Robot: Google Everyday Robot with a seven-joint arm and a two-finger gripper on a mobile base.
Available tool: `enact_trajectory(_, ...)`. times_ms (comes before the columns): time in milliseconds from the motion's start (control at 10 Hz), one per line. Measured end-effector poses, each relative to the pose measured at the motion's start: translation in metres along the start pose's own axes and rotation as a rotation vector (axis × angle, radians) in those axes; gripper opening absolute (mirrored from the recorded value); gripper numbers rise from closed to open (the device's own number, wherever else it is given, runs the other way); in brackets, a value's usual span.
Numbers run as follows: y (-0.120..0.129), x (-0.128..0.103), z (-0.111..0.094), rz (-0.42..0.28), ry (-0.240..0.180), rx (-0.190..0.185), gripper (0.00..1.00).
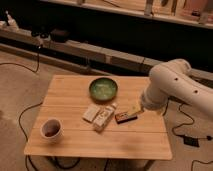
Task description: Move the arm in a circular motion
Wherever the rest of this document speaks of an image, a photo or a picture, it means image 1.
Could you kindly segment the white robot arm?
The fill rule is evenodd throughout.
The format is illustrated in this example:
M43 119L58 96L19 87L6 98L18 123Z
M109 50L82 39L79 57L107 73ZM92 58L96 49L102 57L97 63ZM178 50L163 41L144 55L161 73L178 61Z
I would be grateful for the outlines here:
M213 89L189 77L191 65L175 59L155 65L149 72L150 84L141 94L141 106L148 110L163 107L170 96L194 106L213 118Z

